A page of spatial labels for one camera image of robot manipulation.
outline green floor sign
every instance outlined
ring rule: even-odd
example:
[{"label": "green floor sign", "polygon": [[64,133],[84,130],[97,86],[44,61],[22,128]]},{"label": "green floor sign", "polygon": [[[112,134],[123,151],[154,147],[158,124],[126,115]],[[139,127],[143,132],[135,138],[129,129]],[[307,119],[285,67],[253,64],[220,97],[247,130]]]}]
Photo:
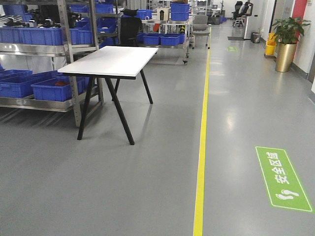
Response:
[{"label": "green floor sign", "polygon": [[312,212],[306,192],[283,149],[256,147],[267,191],[274,207]]},{"label": "green floor sign", "polygon": [[237,47],[229,46],[229,47],[227,47],[227,50],[229,52],[237,52]]}]

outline black table leg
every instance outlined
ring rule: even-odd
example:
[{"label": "black table leg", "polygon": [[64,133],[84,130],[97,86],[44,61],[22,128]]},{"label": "black table leg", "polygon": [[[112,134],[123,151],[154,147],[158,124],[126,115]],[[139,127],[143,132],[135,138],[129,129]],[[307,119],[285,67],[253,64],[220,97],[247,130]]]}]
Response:
[{"label": "black table leg", "polygon": [[144,83],[144,87],[146,88],[146,91],[147,91],[147,95],[148,95],[150,104],[153,104],[153,100],[152,100],[152,97],[151,97],[151,94],[150,94],[149,86],[148,86],[146,77],[144,76],[143,70],[140,70],[140,73],[141,73],[141,77],[142,77],[142,80],[143,80],[143,83]]},{"label": "black table leg", "polygon": [[120,82],[120,79],[117,79],[116,84],[115,84],[115,92],[116,93],[117,93],[117,90],[118,90],[119,82]]},{"label": "black table leg", "polygon": [[83,113],[81,115],[81,123],[80,123],[80,128],[79,128],[78,140],[81,140],[82,136],[83,136],[84,124],[85,124],[85,119],[87,117],[88,107],[90,104],[93,82],[94,82],[94,77],[90,77],[89,78],[89,86],[87,88],[87,93],[85,95]]},{"label": "black table leg", "polygon": [[125,132],[126,132],[126,134],[127,134],[129,143],[130,143],[130,145],[134,145],[133,137],[132,137],[132,135],[131,135],[129,126],[128,126],[128,124],[127,124],[125,115],[124,115],[123,110],[122,110],[122,107],[120,106],[120,103],[119,103],[119,100],[118,100],[118,98],[117,98],[117,95],[116,95],[114,86],[113,86],[113,84],[112,84],[112,81],[111,81],[110,78],[105,78],[105,81],[106,81],[106,83],[107,83],[107,86],[108,86],[108,89],[109,89],[109,91],[110,91],[110,94],[112,95],[113,101],[114,101],[114,103],[115,103],[117,112],[118,112],[119,117],[120,117],[120,120],[122,121],[122,124],[123,124],[123,126],[124,126]]}]

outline footprint icon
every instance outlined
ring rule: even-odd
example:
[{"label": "footprint icon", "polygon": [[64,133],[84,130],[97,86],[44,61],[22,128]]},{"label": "footprint icon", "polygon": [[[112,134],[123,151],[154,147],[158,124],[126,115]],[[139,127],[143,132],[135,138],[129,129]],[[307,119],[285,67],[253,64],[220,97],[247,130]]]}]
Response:
[{"label": "footprint icon", "polygon": [[298,193],[295,193],[295,192],[292,192],[292,191],[290,191],[290,190],[287,190],[287,189],[283,189],[283,190],[281,190],[281,193],[282,194],[285,194],[285,195],[294,195],[294,196],[299,196],[299,194]]},{"label": "footprint icon", "polygon": [[281,199],[281,200],[288,200],[288,199],[293,199],[293,196],[284,196],[282,194],[276,194],[276,197]]}]

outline gold planter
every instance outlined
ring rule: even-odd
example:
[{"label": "gold planter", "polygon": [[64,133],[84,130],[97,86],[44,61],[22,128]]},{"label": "gold planter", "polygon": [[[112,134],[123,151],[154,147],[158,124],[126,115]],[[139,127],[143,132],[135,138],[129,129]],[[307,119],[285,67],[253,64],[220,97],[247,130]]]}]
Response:
[{"label": "gold planter", "polygon": [[279,43],[276,71],[287,72],[293,62],[296,44]]}]

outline yellow floor line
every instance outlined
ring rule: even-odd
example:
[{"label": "yellow floor line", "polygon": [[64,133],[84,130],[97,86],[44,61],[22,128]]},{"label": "yellow floor line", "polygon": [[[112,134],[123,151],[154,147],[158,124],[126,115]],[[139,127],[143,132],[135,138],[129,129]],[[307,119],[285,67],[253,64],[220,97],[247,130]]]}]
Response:
[{"label": "yellow floor line", "polygon": [[197,174],[197,191],[195,203],[195,216],[193,223],[193,236],[203,235],[203,205],[204,205],[204,187],[205,187],[205,163],[206,163],[206,136],[207,136],[207,107],[209,91],[209,71],[210,71],[210,49],[207,56],[207,69],[205,88],[203,94],[202,118],[200,130],[199,163]]}]

